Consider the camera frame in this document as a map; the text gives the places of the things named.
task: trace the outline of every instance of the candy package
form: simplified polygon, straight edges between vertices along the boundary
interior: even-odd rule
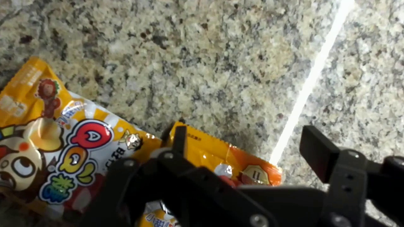
[[[187,127],[185,157],[195,166],[206,166],[229,185],[263,184],[277,186],[282,182],[282,170],[226,141],[177,121],[171,127],[163,146],[173,146],[178,126]],[[175,227],[176,218],[162,201],[153,201],[141,219],[142,227]]]
[[[2,90],[0,114],[2,193],[53,219],[84,213],[115,160],[144,160],[162,145],[70,92],[38,58]]]

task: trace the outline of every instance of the plastic wrapper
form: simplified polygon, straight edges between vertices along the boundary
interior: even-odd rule
[[[282,184],[282,170],[278,166],[181,121],[171,127],[163,141],[165,146],[173,145],[177,126],[187,127],[185,157],[196,166],[209,167],[229,185],[237,188],[242,184],[268,186]],[[163,203],[153,201],[152,204],[154,205],[149,205],[141,219],[142,227],[177,224],[176,218]]]
[[[146,160],[161,138],[70,92],[30,59],[0,93],[0,189],[62,219],[84,213],[120,157]]]

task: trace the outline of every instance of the snack bag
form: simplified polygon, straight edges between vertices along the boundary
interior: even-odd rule
[[[282,171],[271,162],[200,131],[181,121],[173,123],[165,146],[173,146],[177,126],[187,127],[185,157],[196,166],[206,166],[232,186],[242,184],[279,185]],[[162,201],[153,201],[141,219],[142,227],[175,227],[176,218]]]
[[[38,58],[2,90],[0,116],[2,193],[53,219],[83,213],[115,160],[162,143],[66,89]]]

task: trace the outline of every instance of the speckled granite surface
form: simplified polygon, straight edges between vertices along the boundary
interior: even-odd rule
[[[268,160],[340,1],[0,2],[3,84],[40,55],[144,129],[185,117]],[[379,161],[404,153],[402,5],[358,0],[281,158],[287,184],[321,186],[298,155],[305,123]]]

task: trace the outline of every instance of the granite countertop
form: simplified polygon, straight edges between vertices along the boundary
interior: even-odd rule
[[[307,123],[377,161],[404,153],[399,1],[356,0],[340,11],[341,30],[333,26],[339,6],[354,1],[0,2],[3,85],[38,55],[71,90],[147,131],[160,135],[184,117],[266,160],[283,153],[286,184],[322,188],[298,153]],[[319,79],[306,82],[316,66]],[[298,98],[311,85],[309,99]]]

